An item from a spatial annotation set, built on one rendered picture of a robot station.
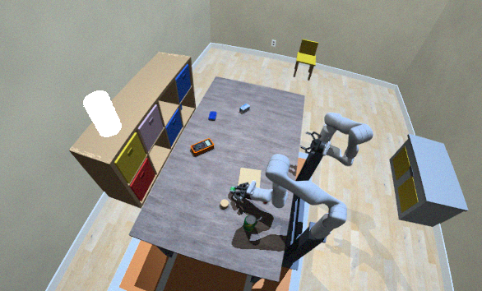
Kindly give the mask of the green soda can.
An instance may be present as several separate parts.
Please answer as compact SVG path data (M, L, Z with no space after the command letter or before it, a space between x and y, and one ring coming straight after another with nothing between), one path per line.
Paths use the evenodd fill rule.
M253 215L247 215L244 219L243 228L246 231L251 232L254 230L256 222L257 220Z

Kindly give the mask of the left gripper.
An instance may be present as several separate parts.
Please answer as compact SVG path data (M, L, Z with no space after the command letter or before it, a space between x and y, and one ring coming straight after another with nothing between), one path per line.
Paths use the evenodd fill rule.
M231 194L234 194L235 198L238 200L238 201L241 201L242 199L244 198L247 198L249 200L251 200L250 198L250 195L247 194L247 190L249 188L249 183L248 182L245 182L245 183L241 183L239 184L239 186L233 186L235 187L236 190L241 190L241 191L232 191L230 190L230 193ZM246 190L247 189L247 190ZM238 196L237 196L238 195ZM240 197L241 196L241 197Z

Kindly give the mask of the beige flat mat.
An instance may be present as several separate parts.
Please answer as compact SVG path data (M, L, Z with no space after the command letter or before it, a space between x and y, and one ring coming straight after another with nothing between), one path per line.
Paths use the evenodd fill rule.
M256 187L260 187L261 170L241 168L239 174L239 184L248 182L249 185L252 181L256 181ZM239 186L238 184L238 186Z

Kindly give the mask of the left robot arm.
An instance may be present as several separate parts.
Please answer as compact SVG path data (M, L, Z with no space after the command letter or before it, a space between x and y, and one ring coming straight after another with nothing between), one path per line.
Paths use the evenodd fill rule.
M256 187L256 181L252 181L247 194L254 201L269 202L272 199L272 205L276 208L282 208L285 205L288 197L286 189L309 203L309 205L325 204L329 208L328 213L311 228L311 234L314 238L325 238L333 229L339 228L346 222L346 205L323 191L313 182L296 182L290 179L287 176L289 168L290 161L286 156L280 154L273 155L269 160L265 173L266 177L273 182L272 189L258 188Z

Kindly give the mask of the orange digital multimeter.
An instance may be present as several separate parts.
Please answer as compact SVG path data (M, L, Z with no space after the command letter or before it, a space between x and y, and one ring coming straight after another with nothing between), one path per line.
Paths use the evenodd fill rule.
M191 150L195 156L200 155L208 150L214 149L214 144L210 138L191 145Z

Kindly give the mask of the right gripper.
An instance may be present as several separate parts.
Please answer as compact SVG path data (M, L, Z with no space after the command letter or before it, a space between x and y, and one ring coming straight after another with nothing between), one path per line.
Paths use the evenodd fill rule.
M314 155L314 152L317 151L317 152L320 152L322 153L324 148L325 148L325 145L326 145L326 142L325 141L321 141L320 138L321 138L321 135L316 133L316 132L313 132L313 133L310 133L310 132L305 132L306 134L312 136L313 140L312 140L312 143L311 143L311 147L309 148L305 148L303 146L300 146L300 148L304 149L305 150L305 153L306 154L310 154L310 155ZM317 135L318 139L315 139L314 135ZM310 149L313 149L312 152L308 152L307 150L310 150Z

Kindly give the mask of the tan short cylinder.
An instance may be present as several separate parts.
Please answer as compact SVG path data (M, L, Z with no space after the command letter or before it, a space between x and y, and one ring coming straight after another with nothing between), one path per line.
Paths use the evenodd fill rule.
M226 199L222 200L220 204L221 204L221 207L224 209L229 206L229 202Z

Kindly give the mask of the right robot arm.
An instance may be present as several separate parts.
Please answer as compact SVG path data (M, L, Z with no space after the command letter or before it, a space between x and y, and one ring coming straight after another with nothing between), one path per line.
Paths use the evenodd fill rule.
M324 121L326 124L320 132L320 135L322 135L320 140L325 141L327 146L325 146L326 149L324 148L325 150L323 150L322 155L329 155L340 161L343 165L351 166L355 156L359 152L358 145L370 141L373 138L371 127L364 123L343 118L339 113L327 113ZM344 156L341 155L340 148L331 145L331 138L336 130L346 135L349 134L348 146Z

